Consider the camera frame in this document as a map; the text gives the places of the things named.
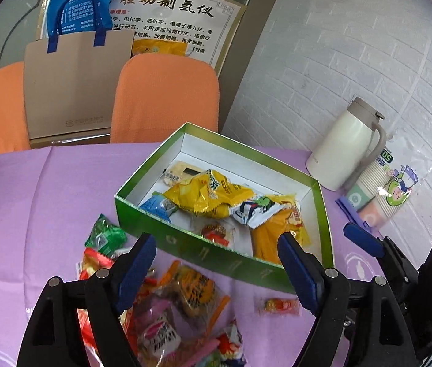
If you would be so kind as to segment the small red clear snack packet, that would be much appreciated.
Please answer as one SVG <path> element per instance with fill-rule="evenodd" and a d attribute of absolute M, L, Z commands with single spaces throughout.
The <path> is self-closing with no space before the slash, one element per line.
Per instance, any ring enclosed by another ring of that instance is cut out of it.
<path fill-rule="evenodd" d="M 299 316 L 301 303 L 298 298 L 255 297 L 255 310 L 260 316 Z"/>

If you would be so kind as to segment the pink label pasta snack bag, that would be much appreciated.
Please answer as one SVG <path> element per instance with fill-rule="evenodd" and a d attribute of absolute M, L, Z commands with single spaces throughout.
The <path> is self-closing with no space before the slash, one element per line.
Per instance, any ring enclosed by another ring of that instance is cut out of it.
<path fill-rule="evenodd" d="M 134 309 L 137 357 L 142 366 L 175 366 L 182 338 L 170 300 L 152 295 Z"/>

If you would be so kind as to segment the orange bread snack bag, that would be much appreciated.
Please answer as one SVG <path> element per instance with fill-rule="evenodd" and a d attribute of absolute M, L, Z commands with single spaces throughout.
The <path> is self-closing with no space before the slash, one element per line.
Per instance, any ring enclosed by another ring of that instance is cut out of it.
<path fill-rule="evenodd" d="M 253 257 L 281 265 L 277 254 L 280 235 L 290 232 L 302 248 L 311 245 L 294 195 L 270 195 L 270 200 L 282 206 L 265 223 L 251 230 Z"/>

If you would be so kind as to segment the orange label clear snack bag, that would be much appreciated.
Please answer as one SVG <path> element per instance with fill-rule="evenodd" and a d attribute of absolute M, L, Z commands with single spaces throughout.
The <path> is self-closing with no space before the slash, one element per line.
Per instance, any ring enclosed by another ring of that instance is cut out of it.
<path fill-rule="evenodd" d="M 204 336 L 211 335 L 231 300 L 215 281 L 179 260 L 162 275 L 156 292 L 171 300 L 189 326 Z"/>

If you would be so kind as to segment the white cartoon snack bag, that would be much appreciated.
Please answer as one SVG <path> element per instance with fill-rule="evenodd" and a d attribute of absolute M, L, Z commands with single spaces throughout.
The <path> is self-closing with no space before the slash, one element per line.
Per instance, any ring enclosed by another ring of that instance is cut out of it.
<path fill-rule="evenodd" d="M 266 223 L 273 215 L 284 209 L 284 205 L 272 201 L 266 195 L 257 195 L 252 199 L 230 208 L 230 215 L 238 223 L 255 229 Z"/>

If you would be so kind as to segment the yellow snack bag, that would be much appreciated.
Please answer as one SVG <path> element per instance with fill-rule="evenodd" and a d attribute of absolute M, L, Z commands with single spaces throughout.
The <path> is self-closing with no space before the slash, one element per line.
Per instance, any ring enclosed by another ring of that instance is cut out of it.
<path fill-rule="evenodd" d="M 163 195 L 190 214 L 224 219 L 230 216 L 231 207 L 252 199 L 256 193 L 209 169 L 193 176 L 190 181 L 170 187 Z"/>

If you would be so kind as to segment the red chip bag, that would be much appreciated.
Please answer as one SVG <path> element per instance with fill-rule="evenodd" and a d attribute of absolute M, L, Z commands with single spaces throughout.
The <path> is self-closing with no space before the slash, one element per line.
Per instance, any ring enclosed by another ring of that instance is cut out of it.
<path fill-rule="evenodd" d="M 77 264 L 79 280 L 86 280 L 100 269 L 110 269 L 114 264 L 114 260 L 109 258 L 92 248 L 85 248 L 82 261 Z M 91 323 L 88 317 L 87 310 L 78 309 L 78 319 L 80 323 L 81 336 L 84 344 L 90 350 L 98 352 L 96 342 L 91 330 Z M 137 339 L 133 323 L 133 307 L 125 310 L 119 317 L 119 322 L 123 328 L 125 336 L 130 344 L 131 350 L 135 355 L 138 355 Z"/>

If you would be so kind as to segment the brown pickled snack packet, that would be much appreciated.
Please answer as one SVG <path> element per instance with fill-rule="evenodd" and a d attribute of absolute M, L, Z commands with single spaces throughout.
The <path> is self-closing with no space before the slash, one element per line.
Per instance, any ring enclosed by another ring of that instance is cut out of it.
<path fill-rule="evenodd" d="M 205 239 L 229 249 L 233 248 L 234 233 L 231 225 L 218 221 L 205 224 L 200 230 L 200 235 Z"/>

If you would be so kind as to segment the clear cracker pack black label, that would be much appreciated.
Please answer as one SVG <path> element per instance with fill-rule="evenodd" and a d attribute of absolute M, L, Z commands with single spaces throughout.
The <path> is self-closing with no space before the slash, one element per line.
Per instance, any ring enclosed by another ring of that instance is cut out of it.
<path fill-rule="evenodd" d="M 190 181 L 193 176 L 200 174 L 203 169 L 195 167 L 185 161 L 174 161 L 170 167 L 163 171 L 160 181 L 168 187 L 181 182 Z"/>

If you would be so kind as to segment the small green candy wrapper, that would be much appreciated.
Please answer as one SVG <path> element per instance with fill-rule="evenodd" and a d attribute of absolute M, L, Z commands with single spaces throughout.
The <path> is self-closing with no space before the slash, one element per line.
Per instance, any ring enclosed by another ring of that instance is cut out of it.
<path fill-rule="evenodd" d="M 125 231 L 100 214 L 84 245 L 110 258 L 126 241 Z"/>

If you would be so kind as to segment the white thermos jug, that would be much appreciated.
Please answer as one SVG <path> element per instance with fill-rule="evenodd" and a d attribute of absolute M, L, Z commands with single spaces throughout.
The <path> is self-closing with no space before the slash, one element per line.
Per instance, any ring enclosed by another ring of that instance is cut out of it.
<path fill-rule="evenodd" d="M 331 191 L 359 176 L 385 148 L 384 118 L 362 98 L 354 98 L 306 161 L 309 174 Z"/>

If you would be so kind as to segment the left orange chair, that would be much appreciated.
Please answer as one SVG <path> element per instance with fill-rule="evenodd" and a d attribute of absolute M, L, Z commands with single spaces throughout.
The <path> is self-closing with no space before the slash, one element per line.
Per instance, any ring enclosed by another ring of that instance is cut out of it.
<path fill-rule="evenodd" d="M 0 154 L 31 148 L 24 103 L 24 64 L 0 69 Z"/>

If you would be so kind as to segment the orange chair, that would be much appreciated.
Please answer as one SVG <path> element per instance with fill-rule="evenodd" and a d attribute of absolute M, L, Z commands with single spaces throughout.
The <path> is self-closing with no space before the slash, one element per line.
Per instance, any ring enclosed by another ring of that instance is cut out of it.
<path fill-rule="evenodd" d="M 134 56 L 119 74 L 110 142 L 161 142 L 186 122 L 216 132 L 219 100 L 211 65 L 160 53 Z"/>
<path fill-rule="evenodd" d="M 24 64 L 0 69 L 0 154 L 31 148 L 24 103 Z"/>

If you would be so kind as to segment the right orange chair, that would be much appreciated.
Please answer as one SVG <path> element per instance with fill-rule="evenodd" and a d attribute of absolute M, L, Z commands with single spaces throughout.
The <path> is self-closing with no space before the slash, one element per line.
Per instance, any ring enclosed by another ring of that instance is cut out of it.
<path fill-rule="evenodd" d="M 110 142 L 161 142 L 186 122 L 216 132 L 219 100 L 211 65 L 160 53 L 134 56 L 119 74 Z"/>

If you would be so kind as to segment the framed Chinese text poster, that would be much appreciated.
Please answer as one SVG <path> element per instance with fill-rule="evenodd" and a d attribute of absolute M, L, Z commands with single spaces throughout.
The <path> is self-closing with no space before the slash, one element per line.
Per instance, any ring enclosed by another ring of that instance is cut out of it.
<path fill-rule="evenodd" d="M 114 30 L 137 43 L 183 43 L 185 55 L 219 73 L 246 7 L 232 0 L 111 0 Z"/>

